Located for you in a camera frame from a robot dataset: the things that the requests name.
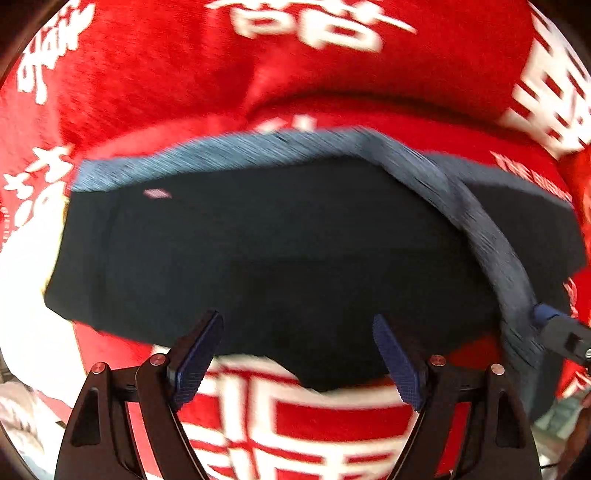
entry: dark garment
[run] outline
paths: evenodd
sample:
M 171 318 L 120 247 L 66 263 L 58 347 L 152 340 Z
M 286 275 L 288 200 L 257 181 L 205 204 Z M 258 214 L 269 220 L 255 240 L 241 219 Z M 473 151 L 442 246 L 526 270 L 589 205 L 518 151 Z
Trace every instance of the dark garment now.
M 584 253 L 567 204 L 510 174 L 432 158 L 467 165 L 460 177 L 518 253 L 538 301 L 568 311 L 562 283 Z M 162 345 L 216 307 L 228 320 L 217 354 L 267 356 L 321 391 L 387 373 L 372 340 L 377 312 L 443 354 L 502 323 L 466 235 L 351 157 L 74 191 L 46 303 Z M 561 362 L 544 361 L 554 371 L 545 372 L 547 404 Z

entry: metal screw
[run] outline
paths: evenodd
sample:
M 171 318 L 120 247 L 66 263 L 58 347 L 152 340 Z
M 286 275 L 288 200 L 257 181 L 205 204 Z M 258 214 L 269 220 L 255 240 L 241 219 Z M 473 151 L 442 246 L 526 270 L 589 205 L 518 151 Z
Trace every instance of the metal screw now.
M 105 365 L 104 362 L 98 362 L 92 366 L 90 371 L 96 375 L 96 374 L 101 374 L 102 372 L 104 372 L 105 368 L 107 368 L 107 366 Z
M 443 367 L 445 365 L 445 357 L 441 355 L 432 355 L 429 361 L 434 367 Z
M 491 371 L 495 375 L 503 375 L 505 373 L 505 367 L 503 367 L 501 364 L 492 364 Z
M 150 357 L 150 364 L 154 365 L 155 367 L 162 365 L 163 363 L 165 363 L 165 361 L 166 361 L 166 355 L 164 355 L 163 353 L 157 353 L 157 354 L 152 355 Z

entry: red fabric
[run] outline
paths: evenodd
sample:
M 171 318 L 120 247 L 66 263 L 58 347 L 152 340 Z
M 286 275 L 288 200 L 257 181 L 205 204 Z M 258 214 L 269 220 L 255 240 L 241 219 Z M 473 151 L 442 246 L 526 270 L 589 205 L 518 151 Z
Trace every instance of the red fabric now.
M 532 17 L 525 0 L 350 3 L 314 7 L 245 0 L 206 8 L 189 0 L 71 1 L 27 47 L 0 91 L 4 240 L 46 199 L 67 192 L 84 158 L 151 154 L 189 138 L 235 131 L 362 125 L 410 147 L 498 166 L 557 196 L 570 195 L 546 150 L 495 126 L 514 111 L 524 125 L 501 123 L 536 138 L 528 130 L 540 118 L 534 111 L 549 105 L 542 113 L 554 126 L 542 135 L 550 132 L 562 141 L 574 131 L 579 148 L 587 141 L 579 131 L 587 116 L 574 120 L 581 98 L 587 98 L 581 78 L 588 75 L 577 60 L 563 68 L 564 54 L 547 58 L 562 52 L 563 45 L 558 42 L 557 48 L 556 39 L 549 39 L 551 26 L 536 12 Z M 362 7 L 383 17 L 363 17 Z M 410 27 L 392 25 L 396 20 Z M 558 66 L 545 64 L 542 76 L 533 76 L 535 53 Z M 543 85 L 526 85 L 524 78 Z M 569 88 L 573 96 L 565 93 Z M 518 101 L 520 89 L 531 91 L 531 97 Z M 562 112 L 571 106 L 572 115 Z M 86 371 L 97 361 L 111 368 L 138 365 L 152 351 L 79 323 L 74 328 Z M 477 368 L 499 359 L 493 338 L 450 356 L 456 364 Z M 561 393 L 577 372 L 566 374 Z M 322 476 L 323 449 L 341 445 L 340 440 L 346 446 L 395 434 L 401 435 L 402 448 L 411 420 L 410 408 L 401 404 L 320 408 L 289 375 L 261 373 L 249 361 L 218 365 L 207 379 L 213 390 L 199 394 L 180 418 L 203 429 L 188 431 L 210 475 L 218 478 L 238 477 L 237 463 L 234 470 L 224 464 L 236 451 L 246 452 L 249 468 L 258 469 L 251 476 L 242 472 L 240 480 L 269 478 L 260 470 L 264 464 L 283 466 L 278 466 L 279 480 L 307 478 L 310 469 L 314 477 Z M 291 389 L 302 397 L 286 400 Z M 264 416 L 260 429 L 251 431 L 257 393 L 274 399 L 277 408 L 267 414 L 281 438 L 266 430 Z M 47 401 L 66 419 L 68 408 Z M 230 410 L 223 409 L 225 402 Z M 351 409 L 363 421 L 352 419 Z M 228 433 L 228 412 L 243 422 L 243 437 Z M 296 419 L 296 413 L 307 421 Z M 466 406 L 459 407 L 440 472 L 454 468 L 466 416 Z M 137 407 L 131 418 L 144 466 L 157 474 Z M 225 439 L 217 445 L 220 436 Z M 288 443 L 279 445 L 284 440 Z M 379 442 L 370 444 L 365 457 L 345 456 L 332 468 L 383 461 L 384 453 L 375 451 Z M 392 459 L 398 452 L 397 446 L 385 456 Z M 356 476 L 345 470 L 343 476 Z

